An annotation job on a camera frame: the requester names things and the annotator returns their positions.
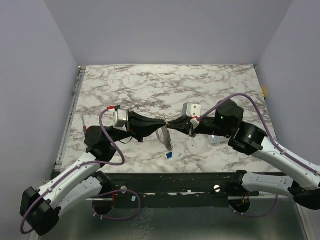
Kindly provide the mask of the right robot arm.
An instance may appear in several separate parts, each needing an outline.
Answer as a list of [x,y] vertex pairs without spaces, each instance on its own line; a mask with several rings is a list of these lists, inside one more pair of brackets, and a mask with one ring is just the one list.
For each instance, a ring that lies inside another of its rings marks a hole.
[[185,103],[182,116],[167,126],[193,138],[196,135],[225,137],[233,150],[260,159],[281,171],[281,175],[236,171],[228,185],[234,195],[266,192],[292,198],[307,209],[319,210],[319,166],[278,145],[256,125],[243,121],[244,110],[234,101],[226,100],[219,104],[214,117],[201,117],[200,105]]

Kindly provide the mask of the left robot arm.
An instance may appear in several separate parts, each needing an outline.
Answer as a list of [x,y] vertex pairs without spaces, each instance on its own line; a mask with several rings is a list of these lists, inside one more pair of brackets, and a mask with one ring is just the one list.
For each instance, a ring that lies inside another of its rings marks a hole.
[[99,180],[105,165],[122,166],[126,159],[118,141],[134,138],[143,142],[158,129],[166,126],[163,119],[141,116],[133,111],[109,106],[99,115],[98,126],[85,132],[87,149],[69,168],[46,184],[27,188],[22,194],[20,232],[36,232],[43,236],[51,231],[70,207],[88,198],[106,197],[111,186]]

